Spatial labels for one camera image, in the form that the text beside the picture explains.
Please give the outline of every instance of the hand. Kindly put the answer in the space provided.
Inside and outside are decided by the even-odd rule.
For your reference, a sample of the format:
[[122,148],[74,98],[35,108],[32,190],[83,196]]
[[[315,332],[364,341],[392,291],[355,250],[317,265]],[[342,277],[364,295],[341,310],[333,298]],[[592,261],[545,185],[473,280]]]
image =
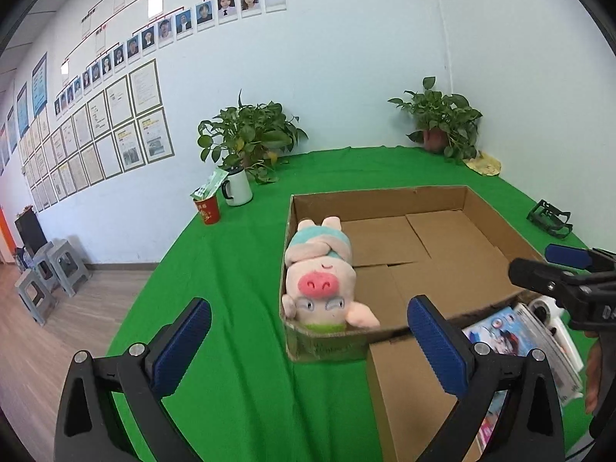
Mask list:
[[[585,332],[586,337],[596,339],[599,337],[594,332]],[[586,414],[595,411],[599,403],[599,386],[601,385],[601,367],[603,364],[603,353],[601,352],[601,343],[597,340],[588,351],[588,360],[586,363]]]

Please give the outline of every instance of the green tablecloth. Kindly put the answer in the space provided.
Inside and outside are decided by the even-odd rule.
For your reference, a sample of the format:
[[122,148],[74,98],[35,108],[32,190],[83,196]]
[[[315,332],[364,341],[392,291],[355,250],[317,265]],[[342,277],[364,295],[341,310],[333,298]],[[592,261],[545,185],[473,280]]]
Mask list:
[[[468,185],[537,250],[553,238],[526,220],[533,201],[504,180],[479,176],[421,149],[313,152],[292,157],[278,175],[278,183],[255,186],[248,205],[222,204],[216,225],[205,226],[195,216],[153,272],[109,354],[148,342],[201,296],[212,305],[212,329],[164,404],[204,461],[379,461],[365,363],[294,365],[286,357],[278,280],[290,195]],[[581,245],[574,237],[566,243]],[[590,341],[580,334],[574,339],[585,357]],[[137,453],[153,460],[126,401],[117,402]],[[588,422],[583,400],[566,408],[567,446]]]

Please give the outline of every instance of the ceiling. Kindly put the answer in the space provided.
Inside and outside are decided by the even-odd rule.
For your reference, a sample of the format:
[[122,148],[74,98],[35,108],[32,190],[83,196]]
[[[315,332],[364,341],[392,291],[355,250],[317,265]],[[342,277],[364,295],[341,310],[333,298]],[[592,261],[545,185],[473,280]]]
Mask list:
[[36,37],[67,0],[38,0],[24,17],[2,55],[0,55],[0,103],[13,95],[13,77]]

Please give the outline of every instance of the white mug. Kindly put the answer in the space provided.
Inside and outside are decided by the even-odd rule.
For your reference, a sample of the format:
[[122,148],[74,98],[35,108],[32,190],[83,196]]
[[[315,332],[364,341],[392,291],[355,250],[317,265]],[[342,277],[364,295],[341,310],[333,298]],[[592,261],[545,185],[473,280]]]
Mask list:
[[223,196],[228,205],[238,207],[248,203],[253,198],[253,192],[248,183],[246,171],[243,168],[235,168],[229,172],[221,186]]

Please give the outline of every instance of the magazine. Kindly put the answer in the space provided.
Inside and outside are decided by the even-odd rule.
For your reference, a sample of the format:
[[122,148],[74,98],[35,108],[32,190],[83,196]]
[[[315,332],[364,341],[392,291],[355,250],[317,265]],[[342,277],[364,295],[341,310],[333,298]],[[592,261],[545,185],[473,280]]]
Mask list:
[[[561,407],[581,397],[580,376],[553,336],[524,304],[517,304],[514,308],[506,307],[490,318],[466,328],[464,334],[471,342],[485,342],[499,354],[526,356],[534,348],[541,349],[552,370]],[[505,397],[505,391],[498,391],[488,408],[477,436],[482,450],[492,435]]]

